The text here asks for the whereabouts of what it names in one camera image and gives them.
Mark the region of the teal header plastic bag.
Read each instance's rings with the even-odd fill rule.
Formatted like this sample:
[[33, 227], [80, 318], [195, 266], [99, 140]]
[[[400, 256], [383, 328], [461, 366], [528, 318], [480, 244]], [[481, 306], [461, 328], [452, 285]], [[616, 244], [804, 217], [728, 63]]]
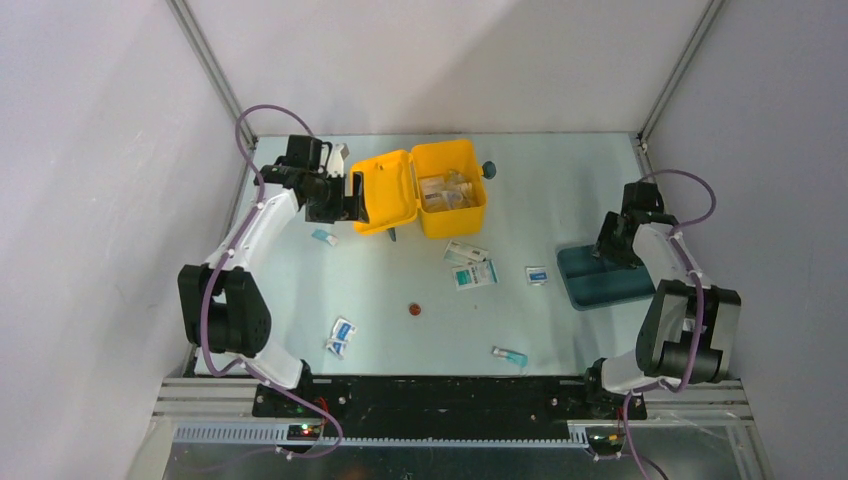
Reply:
[[338, 244], [338, 238], [335, 235], [333, 235], [330, 232], [325, 231], [325, 230], [321, 230], [321, 229], [314, 230], [313, 233], [312, 233], [312, 237], [319, 240], [319, 241], [322, 241], [322, 242], [324, 242], [324, 243], [326, 243], [327, 245], [330, 245], [330, 246], [336, 246]]

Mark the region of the teal divided tray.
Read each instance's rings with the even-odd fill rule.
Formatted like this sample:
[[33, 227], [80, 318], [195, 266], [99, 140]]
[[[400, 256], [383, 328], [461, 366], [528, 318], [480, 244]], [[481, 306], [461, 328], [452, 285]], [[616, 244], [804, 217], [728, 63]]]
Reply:
[[595, 257], [592, 245], [559, 249], [556, 263], [569, 300], [578, 311], [645, 300], [655, 293], [644, 266], [625, 268]]

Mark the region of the yellow medicine kit box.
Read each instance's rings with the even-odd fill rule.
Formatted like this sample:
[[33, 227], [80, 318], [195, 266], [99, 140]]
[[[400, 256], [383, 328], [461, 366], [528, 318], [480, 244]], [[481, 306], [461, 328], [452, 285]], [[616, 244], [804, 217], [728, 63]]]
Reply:
[[396, 150], [351, 168], [363, 182], [366, 221], [353, 224], [361, 235], [388, 232], [415, 220], [430, 239], [479, 233], [487, 208], [486, 180], [497, 167], [480, 163], [473, 143], [458, 139]]

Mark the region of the small white blue sachet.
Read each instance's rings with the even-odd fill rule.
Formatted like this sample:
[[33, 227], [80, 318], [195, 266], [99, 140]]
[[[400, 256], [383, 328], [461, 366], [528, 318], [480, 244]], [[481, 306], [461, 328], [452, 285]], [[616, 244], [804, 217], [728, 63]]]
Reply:
[[528, 266], [525, 268], [525, 274], [529, 285], [544, 285], [549, 281], [548, 271], [542, 266]]

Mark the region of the tape roll clear bag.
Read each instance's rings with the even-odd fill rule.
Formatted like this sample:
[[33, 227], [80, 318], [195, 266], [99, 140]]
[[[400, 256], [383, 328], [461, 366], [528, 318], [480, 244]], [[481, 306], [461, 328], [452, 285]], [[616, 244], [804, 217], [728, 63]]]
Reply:
[[476, 206], [472, 183], [457, 170], [448, 172], [443, 195], [449, 210]]

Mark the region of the white long gauze packet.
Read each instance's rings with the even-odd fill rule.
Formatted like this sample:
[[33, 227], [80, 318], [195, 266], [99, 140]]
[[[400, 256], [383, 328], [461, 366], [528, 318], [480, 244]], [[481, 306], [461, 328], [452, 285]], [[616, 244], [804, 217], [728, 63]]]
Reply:
[[488, 259], [489, 251], [457, 240], [449, 240], [443, 260], [453, 265], [462, 266], [484, 262]]

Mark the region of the white blue alcohol pad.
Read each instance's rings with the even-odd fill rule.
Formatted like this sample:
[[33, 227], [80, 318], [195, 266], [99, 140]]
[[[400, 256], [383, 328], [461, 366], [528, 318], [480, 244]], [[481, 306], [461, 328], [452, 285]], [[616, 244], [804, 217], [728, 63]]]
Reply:
[[325, 345], [325, 348], [340, 360], [345, 358], [345, 351], [347, 347], [347, 341], [338, 341], [336, 339], [329, 339]]
[[356, 334], [357, 328], [349, 320], [344, 317], [338, 317], [331, 334], [331, 339], [334, 342], [347, 343]]

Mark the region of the teal medical gauze packet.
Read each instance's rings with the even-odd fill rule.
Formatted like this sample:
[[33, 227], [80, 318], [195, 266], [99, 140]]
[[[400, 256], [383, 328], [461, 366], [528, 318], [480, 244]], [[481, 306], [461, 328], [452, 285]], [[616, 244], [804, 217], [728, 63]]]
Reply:
[[455, 267], [451, 273], [458, 291], [498, 283], [496, 268], [491, 260]]

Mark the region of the teal capped small tube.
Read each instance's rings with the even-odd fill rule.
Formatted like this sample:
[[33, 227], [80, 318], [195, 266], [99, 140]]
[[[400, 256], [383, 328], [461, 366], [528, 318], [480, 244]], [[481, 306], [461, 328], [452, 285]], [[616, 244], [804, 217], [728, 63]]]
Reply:
[[492, 348], [491, 354], [496, 358], [505, 360], [513, 365], [516, 365], [519, 369], [526, 368], [529, 363], [528, 357], [524, 353], [510, 349], [494, 346]]

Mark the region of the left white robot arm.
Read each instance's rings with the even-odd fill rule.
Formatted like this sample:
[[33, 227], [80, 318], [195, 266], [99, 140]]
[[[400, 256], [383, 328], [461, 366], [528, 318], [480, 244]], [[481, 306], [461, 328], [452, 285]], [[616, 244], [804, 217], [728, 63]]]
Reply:
[[324, 224], [368, 220], [364, 179], [346, 175], [348, 155], [344, 143], [292, 135], [272, 164], [250, 163], [256, 197], [243, 219], [202, 264], [183, 266], [177, 277], [187, 339], [210, 374], [240, 368], [279, 386], [277, 402], [292, 416], [312, 411], [316, 390], [300, 379], [304, 361], [274, 339], [280, 325], [257, 275], [273, 242], [298, 215]]

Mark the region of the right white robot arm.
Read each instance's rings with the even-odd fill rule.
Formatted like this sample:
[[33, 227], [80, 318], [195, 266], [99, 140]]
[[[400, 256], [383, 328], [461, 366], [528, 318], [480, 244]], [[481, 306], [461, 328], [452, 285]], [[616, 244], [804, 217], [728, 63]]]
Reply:
[[632, 350], [594, 364], [597, 381], [581, 392], [585, 411], [606, 418], [622, 395], [661, 387], [719, 383], [729, 371], [741, 297], [715, 285], [685, 245], [682, 223], [647, 181], [623, 188], [619, 212], [606, 215], [592, 249], [619, 267], [643, 267], [654, 294]]

